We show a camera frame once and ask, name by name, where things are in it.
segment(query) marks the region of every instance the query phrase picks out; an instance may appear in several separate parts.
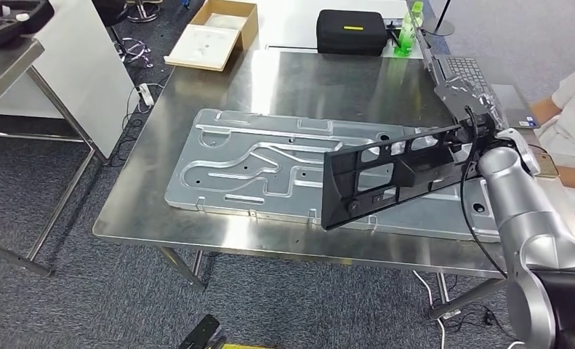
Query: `chair base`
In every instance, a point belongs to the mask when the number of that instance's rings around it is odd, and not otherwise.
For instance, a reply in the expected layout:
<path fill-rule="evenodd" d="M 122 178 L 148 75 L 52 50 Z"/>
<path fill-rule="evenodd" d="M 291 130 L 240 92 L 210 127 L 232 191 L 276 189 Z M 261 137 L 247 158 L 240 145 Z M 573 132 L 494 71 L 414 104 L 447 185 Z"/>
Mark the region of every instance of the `chair base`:
<path fill-rule="evenodd" d="M 135 6 L 129 8 L 129 15 L 126 17 L 129 22 L 148 23 L 158 17 L 161 8 L 157 4 L 143 3 L 137 0 Z"/>
<path fill-rule="evenodd" d="M 144 66 L 146 68 L 152 68 L 154 66 L 148 57 L 150 49 L 142 41 L 132 38 L 122 38 L 121 42 L 114 41 L 113 44 L 122 63 L 129 64 L 142 59 L 144 60 Z"/>

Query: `white desk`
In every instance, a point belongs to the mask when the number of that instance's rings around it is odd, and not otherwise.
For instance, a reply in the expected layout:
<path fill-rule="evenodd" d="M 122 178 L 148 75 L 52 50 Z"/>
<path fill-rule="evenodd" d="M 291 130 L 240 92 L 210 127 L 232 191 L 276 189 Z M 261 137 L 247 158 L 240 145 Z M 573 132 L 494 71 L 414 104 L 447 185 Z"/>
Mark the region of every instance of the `white desk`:
<path fill-rule="evenodd" d="M 33 36 L 45 48 L 33 66 L 107 158 L 122 133 L 133 83 L 91 1 L 50 2 L 55 15 Z M 138 100 L 133 94 L 131 111 Z M 28 74 L 1 97 L 0 114 L 62 118 Z"/>
<path fill-rule="evenodd" d="M 383 18 L 403 18 L 404 0 L 239 0 L 257 4 L 260 32 L 255 49 L 317 52 L 317 16 L 322 9 L 378 12 Z M 394 57 L 391 43 L 382 57 Z M 409 58 L 422 59 L 416 45 Z"/>

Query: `metal plate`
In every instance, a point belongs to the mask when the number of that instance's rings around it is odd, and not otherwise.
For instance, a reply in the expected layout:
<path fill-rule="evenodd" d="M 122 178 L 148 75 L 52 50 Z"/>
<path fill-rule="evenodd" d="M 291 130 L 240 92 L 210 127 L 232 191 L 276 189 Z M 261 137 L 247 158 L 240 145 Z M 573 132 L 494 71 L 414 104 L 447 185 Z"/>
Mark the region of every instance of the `metal plate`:
<path fill-rule="evenodd" d="M 165 200 L 193 211 L 318 225 L 325 152 L 419 132 L 396 125 L 203 109 L 193 122 Z M 367 171 L 360 184 L 383 184 L 388 172 L 384 167 Z M 485 191 L 483 181 L 467 182 L 466 205 L 479 236 L 498 241 Z M 461 213 L 454 186 L 345 227 L 470 239 L 465 223 L 456 217 Z"/>

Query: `laptop keyboard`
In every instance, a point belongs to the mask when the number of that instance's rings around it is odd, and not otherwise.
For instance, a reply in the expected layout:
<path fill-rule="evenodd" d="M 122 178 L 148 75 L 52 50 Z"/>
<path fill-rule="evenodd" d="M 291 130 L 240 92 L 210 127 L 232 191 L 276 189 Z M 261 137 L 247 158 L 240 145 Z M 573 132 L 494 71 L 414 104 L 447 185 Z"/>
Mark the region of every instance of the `laptop keyboard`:
<path fill-rule="evenodd" d="M 484 92 L 491 98 L 493 97 L 491 87 L 488 85 L 486 80 L 484 80 L 484 75 L 478 67 L 478 62 L 475 58 L 468 57 L 445 57 L 450 70 L 452 73 L 469 82 L 473 87 L 479 90 L 479 92 Z"/>

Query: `white sleeve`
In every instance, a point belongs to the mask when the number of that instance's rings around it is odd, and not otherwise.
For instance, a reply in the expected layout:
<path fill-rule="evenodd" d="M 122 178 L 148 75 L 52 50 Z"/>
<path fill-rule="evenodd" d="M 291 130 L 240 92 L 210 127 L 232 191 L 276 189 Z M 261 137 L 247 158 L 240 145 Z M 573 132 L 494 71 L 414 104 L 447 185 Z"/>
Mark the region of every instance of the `white sleeve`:
<path fill-rule="evenodd" d="M 565 108 L 568 102 L 575 95 L 575 72 L 568 76 L 559 84 L 559 89 L 552 94 L 552 101 L 559 107 Z"/>

